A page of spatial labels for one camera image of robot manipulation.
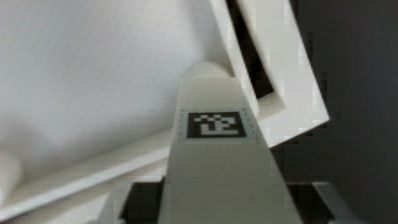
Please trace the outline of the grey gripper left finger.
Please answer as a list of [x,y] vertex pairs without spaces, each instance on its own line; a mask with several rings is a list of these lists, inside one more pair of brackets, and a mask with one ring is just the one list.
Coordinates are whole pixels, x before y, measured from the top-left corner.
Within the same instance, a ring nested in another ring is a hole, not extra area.
[[162,181],[120,184],[88,224],[159,224],[162,193]]

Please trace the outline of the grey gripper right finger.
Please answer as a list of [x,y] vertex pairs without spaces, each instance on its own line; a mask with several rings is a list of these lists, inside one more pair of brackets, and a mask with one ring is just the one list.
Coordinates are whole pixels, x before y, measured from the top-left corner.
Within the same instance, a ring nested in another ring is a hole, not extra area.
[[304,224],[370,224],[329,182],[290,182],[287,186]]

